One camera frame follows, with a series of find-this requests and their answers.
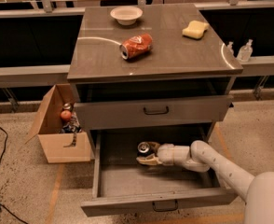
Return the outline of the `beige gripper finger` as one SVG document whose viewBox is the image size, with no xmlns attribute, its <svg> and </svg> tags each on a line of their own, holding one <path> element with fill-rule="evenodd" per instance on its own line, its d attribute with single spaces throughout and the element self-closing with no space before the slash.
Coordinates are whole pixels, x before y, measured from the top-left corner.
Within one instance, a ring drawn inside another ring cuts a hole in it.
<svg viewBox="0 0 274 224">
<path fill-rule="evenodd" d="M 158 142 L 150 142 L 149 143 L 149 146 L 151 147 L 151 150 L 154 152 L 154 153 L 157 153 L 158 152 L 158 149 L 160 147 L 160 143 Z"/>
<path fill-rule="evenodd" d="M 137 157 L 136 160 L 141 165 L 147 165 L 147 166 L 156 166 L 161 164 L 161 161 L 154 154 L 149 155 L 147 157 Z"/>
</svg>

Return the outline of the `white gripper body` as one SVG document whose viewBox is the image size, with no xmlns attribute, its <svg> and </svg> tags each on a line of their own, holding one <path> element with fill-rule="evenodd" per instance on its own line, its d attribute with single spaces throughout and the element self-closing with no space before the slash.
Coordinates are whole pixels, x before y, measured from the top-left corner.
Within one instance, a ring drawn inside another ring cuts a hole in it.
<svg viewBox="0 0 274 224">
<path fill-rule="evenodd" d="M 174 165 L 174 144 L 164 144 L 158 148 L 158 161 L 164 166 Z"/>
</svg>

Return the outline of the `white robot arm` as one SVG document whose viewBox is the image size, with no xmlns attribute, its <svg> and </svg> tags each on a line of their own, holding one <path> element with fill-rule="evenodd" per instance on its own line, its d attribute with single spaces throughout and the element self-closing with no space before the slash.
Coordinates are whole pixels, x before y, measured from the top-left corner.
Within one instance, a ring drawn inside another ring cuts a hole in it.
<svg viewBox="0 0 274 224">
<path fill-rule="evenodd" d="M 245 202 L 243 224 L 274 224 L 274 172 L 251 175 L 200 140 L 190 146 L 141 142 L 137 150 L 142 165 L 180 166 L 198 173 L 212 168 Z"/>
</svg>

